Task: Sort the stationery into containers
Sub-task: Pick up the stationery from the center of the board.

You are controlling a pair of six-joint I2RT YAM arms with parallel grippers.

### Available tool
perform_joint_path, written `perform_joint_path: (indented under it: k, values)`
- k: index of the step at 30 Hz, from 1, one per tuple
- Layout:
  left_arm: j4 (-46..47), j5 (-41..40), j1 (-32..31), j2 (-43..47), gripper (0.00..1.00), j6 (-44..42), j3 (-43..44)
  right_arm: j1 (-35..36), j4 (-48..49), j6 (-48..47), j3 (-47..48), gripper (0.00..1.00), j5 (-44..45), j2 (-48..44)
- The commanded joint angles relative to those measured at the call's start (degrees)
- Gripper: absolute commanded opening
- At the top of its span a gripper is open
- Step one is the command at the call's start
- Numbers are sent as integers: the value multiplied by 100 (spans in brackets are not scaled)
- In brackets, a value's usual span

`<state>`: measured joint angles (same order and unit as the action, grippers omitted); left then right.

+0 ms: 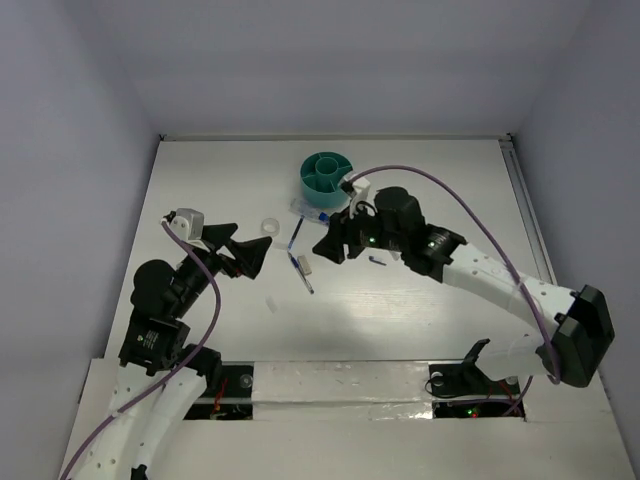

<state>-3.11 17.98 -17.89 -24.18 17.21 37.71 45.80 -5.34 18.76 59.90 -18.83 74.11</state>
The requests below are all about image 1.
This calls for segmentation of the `white eraser with sleeve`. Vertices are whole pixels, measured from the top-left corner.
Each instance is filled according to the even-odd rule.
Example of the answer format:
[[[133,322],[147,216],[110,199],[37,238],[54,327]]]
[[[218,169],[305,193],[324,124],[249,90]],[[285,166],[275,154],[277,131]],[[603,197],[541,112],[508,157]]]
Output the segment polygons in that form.
[[[304,273],[305,276],[311,275],[312,274],[312,268],[311,265],[309,263],[309,261],[307,260],[307,258],[304,255],[300,255],[297,257],[297,261],[298,264],[302,270],[302,272]]]

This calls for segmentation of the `clear tape roll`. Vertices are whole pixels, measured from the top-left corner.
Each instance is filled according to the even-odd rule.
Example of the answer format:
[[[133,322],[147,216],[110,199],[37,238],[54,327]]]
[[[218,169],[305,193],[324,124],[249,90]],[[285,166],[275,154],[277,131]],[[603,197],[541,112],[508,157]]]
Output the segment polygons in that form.
[[[261,222],[261,232],[264,235],[276,237],[280,232],[280,223],[275,218],[265,218]]]

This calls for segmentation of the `clear blue-capped marker pen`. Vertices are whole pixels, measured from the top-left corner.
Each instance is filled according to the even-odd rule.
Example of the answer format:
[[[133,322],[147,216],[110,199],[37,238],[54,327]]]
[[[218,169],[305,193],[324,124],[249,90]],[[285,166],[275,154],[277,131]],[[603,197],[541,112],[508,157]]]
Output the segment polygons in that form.
[[[325,211],[317,207],[311,206],[304,200],[301,200],[301,199],[292,200],[289,205],[289,210],[292,213],[298,216],[301,216],[310,222],[314,222],[320,225],[329,224],[329,215]]]

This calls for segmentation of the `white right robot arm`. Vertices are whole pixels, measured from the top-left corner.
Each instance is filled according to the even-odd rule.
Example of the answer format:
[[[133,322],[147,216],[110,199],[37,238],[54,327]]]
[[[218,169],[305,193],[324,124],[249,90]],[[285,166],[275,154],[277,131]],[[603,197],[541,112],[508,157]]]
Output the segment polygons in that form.
[[[605,295],[553,285],[522,274],[469,243],[463,236],[426,222],[418,200],[402,187],[378,191],[372,205],[355,194],[329,218],[314,254],[335,264],[365,249],[396,253],[411,271],[474,294],[537,329],[505,349],[477,341],[460,368],[462,384],[482,392],[512,376],[550,375],[585,388],[615,338]]]

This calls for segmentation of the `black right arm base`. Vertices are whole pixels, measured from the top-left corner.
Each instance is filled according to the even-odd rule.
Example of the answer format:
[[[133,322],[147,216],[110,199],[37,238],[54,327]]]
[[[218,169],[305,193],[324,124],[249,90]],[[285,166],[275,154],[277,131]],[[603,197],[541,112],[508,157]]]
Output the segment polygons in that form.
[[[429,366],[424,390],[433,399],[436,418],[526,418],[519,381],[491,380],[477,366],[489,342],[477,341],[459,362]]]

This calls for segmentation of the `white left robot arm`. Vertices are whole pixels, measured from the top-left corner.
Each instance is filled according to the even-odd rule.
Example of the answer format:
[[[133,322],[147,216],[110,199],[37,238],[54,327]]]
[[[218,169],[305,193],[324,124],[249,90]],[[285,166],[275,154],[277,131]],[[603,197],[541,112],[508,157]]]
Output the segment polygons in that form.
[[[183,318],[206,288],[220,298],[217,274],[256,278],[272,240],[236,242],[236,224],[205,225],[178,212],[163,217],[161,225],[186,256],[177,267],[154,259],[136,270],[106,417],[63,468],[64,479],[151,478],[195,400],[225,386],[221,355],[206,345],[222,303],[215,302],[196,344],[188,343]]]

